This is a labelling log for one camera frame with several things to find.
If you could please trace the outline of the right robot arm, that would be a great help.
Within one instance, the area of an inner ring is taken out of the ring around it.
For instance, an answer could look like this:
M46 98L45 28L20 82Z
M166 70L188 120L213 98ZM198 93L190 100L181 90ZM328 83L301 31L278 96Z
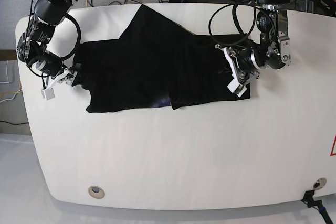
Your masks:
M38 77L52 78L56 82L71 82L76 75L73 68L64 62L71 58L81 41L78 22L68 13L77 0L37 0L31 4L27 28L22 33L16 47L18 59L31 70L33 66L40 72ZM77 32L74 48L65 56L57 56L48 51L56 26L64 19L71 21Z

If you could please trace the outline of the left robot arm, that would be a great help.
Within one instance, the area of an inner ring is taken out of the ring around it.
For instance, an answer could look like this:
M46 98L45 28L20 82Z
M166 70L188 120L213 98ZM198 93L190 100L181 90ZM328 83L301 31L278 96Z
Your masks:
M259 71L271 67L281 69L288 64L290 54L281 53L281 43L288 41L287 32L280 29L279 12L290 0L237 0L231 4L232 19L238 31L238 39L224 42L211 35L211 39L221 49L229 50L229 58L233 60L236 71L247 78ZM251 32L243 32L237 17L239 6L253 8L252 28L260 31L260 42L249 39Z

